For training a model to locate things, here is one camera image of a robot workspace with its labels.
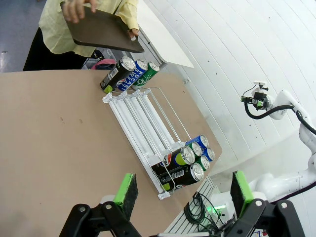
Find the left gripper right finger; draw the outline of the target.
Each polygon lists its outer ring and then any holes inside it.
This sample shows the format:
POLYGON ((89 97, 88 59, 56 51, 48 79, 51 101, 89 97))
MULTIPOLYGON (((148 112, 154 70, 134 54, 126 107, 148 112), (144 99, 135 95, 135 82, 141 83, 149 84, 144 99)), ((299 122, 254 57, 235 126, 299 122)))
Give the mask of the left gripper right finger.
POLYGON ((230 194, 237 220, 224 236, 250 237, 256 229, 264 230, 269 237, 305 236, 293 203, 254 198, 242 171, 233 172, 230 194))

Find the person's right hand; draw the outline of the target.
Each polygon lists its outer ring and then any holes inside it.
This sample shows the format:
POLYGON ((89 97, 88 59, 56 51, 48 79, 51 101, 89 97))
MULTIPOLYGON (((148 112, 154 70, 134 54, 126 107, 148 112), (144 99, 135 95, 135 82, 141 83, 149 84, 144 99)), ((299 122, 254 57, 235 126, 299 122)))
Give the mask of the person's right hand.
POLYGON ((96 0, 66 0, 62 5, 62 11, 67 21, 78 23, 85 17, 84 4, 90 4, 92 12, 96 11, 96 0))

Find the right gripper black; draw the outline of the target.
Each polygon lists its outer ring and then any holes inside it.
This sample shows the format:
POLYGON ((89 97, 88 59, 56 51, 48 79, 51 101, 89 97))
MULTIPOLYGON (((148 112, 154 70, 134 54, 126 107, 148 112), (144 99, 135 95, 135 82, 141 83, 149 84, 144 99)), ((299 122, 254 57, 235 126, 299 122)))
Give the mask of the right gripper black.
POLYGON ((253 103, 256 110, 266 110, 269 107, 269 100, 267 98, 267 95, 262 92, 254 92, 254 98, 253 97, 241 97, 241 102, 244 103, 253 103))

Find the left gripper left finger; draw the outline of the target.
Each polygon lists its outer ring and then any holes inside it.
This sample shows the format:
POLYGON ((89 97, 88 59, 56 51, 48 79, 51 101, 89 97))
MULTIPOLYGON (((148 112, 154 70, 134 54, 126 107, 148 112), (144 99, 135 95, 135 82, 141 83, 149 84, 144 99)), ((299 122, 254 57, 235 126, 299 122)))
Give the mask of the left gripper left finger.
POLYGON ((116 195, 105 196, 94 208, 76 204, 61 230, 61 237, 97 237, 101 232, 111 232, 114 237, 139 237, 130 222, 138 197, 136 175, 127 173, 116 195))

